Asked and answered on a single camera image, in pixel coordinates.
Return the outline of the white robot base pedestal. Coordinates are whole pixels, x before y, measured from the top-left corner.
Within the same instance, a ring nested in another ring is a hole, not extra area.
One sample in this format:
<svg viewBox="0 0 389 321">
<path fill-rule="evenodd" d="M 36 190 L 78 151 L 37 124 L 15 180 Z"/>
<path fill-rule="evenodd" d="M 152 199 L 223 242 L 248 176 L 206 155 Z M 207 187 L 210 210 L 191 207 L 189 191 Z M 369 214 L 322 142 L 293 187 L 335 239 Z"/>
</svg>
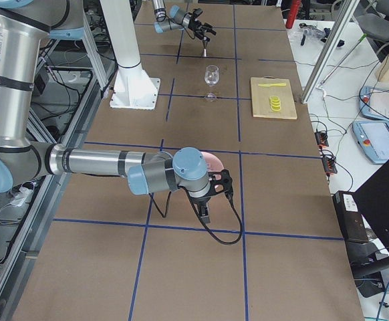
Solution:
<svg viewBox="0 0 389 321">
<path fill-rule="evenodd" d="M 110 106 L 155 109 L 160 79 L 149 77 L 142 67 L 130 2 L 103 0 L 100 4 L 118 65 Z"/>
</svg>

